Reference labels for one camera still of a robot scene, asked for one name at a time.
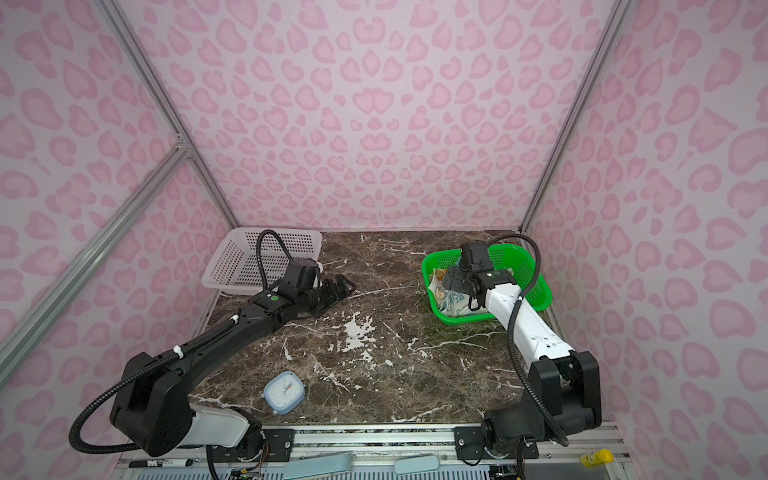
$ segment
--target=pink wall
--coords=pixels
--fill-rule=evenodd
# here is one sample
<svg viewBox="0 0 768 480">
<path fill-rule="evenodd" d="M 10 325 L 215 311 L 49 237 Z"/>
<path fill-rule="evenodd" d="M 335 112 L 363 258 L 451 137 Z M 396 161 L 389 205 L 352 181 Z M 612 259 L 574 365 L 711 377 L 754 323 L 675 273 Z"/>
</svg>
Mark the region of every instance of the pink wall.
<svg viewBox="0 0 768 480">
<path fill-rule="evenodd" d="M 120 379 L 132 356 L 189 340 L 212 294 L 200 277 L 227 226 L 192 172 L 180 168 L 0 391 L 0 477 L 109 475 L 115 456 L 81 455 L 69 446 L 72 420 Z M 108 414 L 104 406 L 88 420 L 85 440 L 124 441 Z"/>
<path fill-rule="evenodd" d="M 642 478 L 768 476 L 768 4 L 641 2 L 535 223 Z"/>
<path fill-rule="evenodd" d="M 515 227 L 612 0 L 121 2 L 244 224 Z"/>
<path fill-rule="evenodd" d="M 0 344 L 169 150 L 87 0 L 0 6 Z"/>
</svg>

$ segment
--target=brown marble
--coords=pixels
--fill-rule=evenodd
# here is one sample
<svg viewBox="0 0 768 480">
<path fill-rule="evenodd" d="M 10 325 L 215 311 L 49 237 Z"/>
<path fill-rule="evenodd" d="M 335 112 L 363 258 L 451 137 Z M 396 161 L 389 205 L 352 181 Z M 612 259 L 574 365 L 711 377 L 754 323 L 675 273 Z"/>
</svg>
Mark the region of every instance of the brown marble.
<svg viewBox="0 0 768 480">
<path fill-rule="evenodd" d="M 266 423 L 470 422 L 515 401 L 520 382 L 496 321 L 447 326 L 429 306 L 421 275 L 427 253 L 500 232 L 325 233 L 319 261 L 357 293 L 320 319 L 286 324 L 211 374 L 190 400 L 249 409 Z M 222 296 L 214 319 L 245 296 Z M 273 415 L 264 386 L 286 370 L 306 397 Z"/>
</svg>

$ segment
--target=glue stick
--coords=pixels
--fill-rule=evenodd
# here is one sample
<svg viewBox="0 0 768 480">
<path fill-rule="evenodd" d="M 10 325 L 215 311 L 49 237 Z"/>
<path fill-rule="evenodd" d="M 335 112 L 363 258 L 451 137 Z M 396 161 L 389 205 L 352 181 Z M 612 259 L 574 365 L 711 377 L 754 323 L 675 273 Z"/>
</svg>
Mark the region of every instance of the glue stick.
<svg viewBox="0 0 768 480">
<path fill-rule="evenodd" d="M 610 450 L 602 449 L 592 453 L 585 453 L 581 456 L 581 463 L 587 467 L 595 467 L 604 463 L 613 463 L 614 454 Z"/>
</svg>

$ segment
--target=blue foot pedal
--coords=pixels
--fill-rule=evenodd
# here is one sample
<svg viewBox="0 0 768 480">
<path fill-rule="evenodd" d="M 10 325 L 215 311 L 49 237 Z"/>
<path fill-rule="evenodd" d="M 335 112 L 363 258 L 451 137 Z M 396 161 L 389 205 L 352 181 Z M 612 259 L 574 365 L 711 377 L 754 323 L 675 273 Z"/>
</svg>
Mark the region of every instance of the blue foot pedal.
<svg viewBox="0 0 768 480">
<path fill-rule="evenodd" d="M 352 455 L 344 453 L 287 462 L 283 466 L 283 480 L 308 480 L 351 471 Z"/>
<path fill-rule="evenodd" d="M 404 458 L 395 462 L 396 475 L 408 475 L 411 473 L 434 472 L 440 468 L 440 460 L 434 455 L 424 457 Z"/>
</svg>

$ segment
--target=white plastic basket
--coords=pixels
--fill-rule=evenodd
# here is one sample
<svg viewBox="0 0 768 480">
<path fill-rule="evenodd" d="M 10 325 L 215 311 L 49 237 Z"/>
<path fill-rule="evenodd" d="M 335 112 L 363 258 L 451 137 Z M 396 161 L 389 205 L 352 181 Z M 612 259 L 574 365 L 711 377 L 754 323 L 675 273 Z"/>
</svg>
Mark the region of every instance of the white plastic basket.
<svg viewBox="0 0 768 480">
<path fill-rule="evenodd" d="M 205 267 L 201 280 L 208 288 L 233 295 L 255 295 L 263 289 L 256 263 L 256 240 L 264 228 L 243 227 L 230 231 Z M 317 260 L 323 235 L 315 230 L 273 228 L 294 258 Z M 283 278 L 288 257 L 271 235 L 261 242 L 261 259 L 269 283 Z"/>
</svg>

